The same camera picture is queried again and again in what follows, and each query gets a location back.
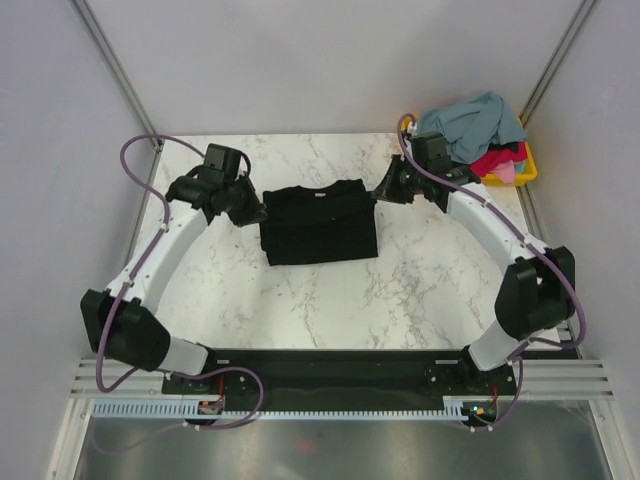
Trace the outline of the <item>black t shirt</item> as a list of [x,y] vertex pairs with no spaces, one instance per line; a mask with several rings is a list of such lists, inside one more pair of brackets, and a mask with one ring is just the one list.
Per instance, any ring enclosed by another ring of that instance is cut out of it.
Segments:
[[271,266],[378,256],[376,200],[360,179],[266,191],[263,200],[268,218],[260,224],[260,242]]

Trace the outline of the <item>yellow plastic bin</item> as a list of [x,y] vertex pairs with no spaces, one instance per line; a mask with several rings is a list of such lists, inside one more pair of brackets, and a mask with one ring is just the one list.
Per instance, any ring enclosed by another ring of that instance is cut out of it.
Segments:
[[[402,117],[402,119],[399,121],[399,130],[401,132],[404,132],[405,126],[409,121],[418,121],[419,118],[416,118],[414,115],[412,114],[407,114],[404,117]],[[525,185],[527,182],[533,180],[536,178],[537,176],[537,167],[535,165],[535,162],[533,160],[530,148],[527,144],[527,140],[524,141],[524,143],[526,144],[526,153],[527,153],[527,159],[526,162],[524,163],[523,167],[519,167],[518,168],[518,173],[516,174],[516,181],[515,184],[512,186],[523,186]],[[469,166],[471,169],[471,164],[462,164],[465,166]],[[497,179],[494,175],[492,174],[488,174],[486,177],[482,178],[479,177],[484,183],[490,185],[490,186],[508,186],[505,185],[504,183],[502,183],[499,179]]]

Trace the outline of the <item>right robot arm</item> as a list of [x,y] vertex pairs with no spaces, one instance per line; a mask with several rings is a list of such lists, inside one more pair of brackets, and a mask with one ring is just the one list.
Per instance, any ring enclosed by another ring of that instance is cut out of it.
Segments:
[[471,233],[503,275],[495,319],[467,346],[467,362],[457,371],[465,391],[481,393],[493,383],[493,369],[577,313],[575,258],[519,229],[471,168],[453,162],[441,134],[400,132],[398,140],[402,151],[392,157],[374,198],[410,204],[424,197]]

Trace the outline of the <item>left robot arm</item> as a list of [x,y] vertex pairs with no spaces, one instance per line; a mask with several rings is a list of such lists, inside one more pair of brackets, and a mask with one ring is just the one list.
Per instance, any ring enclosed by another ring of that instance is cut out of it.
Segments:
[[157,318],[160,300],[192,244],[221,215],[233,225],[260,223],[266,209],[250,179],[248,156],[211,144],[200,164],[176,178],[166,193],[150,192],[162,204],[155,231],[103,290],[88,290],[80,308],[99,361],[120,361],[138,370],[185,374],[198,393],[219,382],[206,347],[169,333]]

